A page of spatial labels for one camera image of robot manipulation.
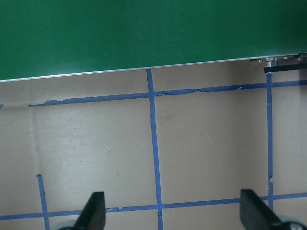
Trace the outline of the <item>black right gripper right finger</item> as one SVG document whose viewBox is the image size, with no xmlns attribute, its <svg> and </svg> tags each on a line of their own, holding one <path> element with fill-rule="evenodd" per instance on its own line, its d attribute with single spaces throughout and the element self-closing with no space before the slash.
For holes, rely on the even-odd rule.
<svg viewBox="0 0 307 230">
<path fill-rule="evenodd" d="M 240 191 L 240 221 L 246 230 L 281 230 L 283 225 L 252 189 Z"/>
</svg>

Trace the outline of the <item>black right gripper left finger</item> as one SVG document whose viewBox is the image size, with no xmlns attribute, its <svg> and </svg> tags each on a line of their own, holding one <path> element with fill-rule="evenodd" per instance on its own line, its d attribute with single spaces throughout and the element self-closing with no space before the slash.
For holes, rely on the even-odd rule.
<svg viewBox="0 0 307 230">
<path fill-rule="evenodd" d="M 103 230 L 105 224 L 106 210 L 104 192 L 93 192 L 73 225 L 73 229 Z"/>
</svg>

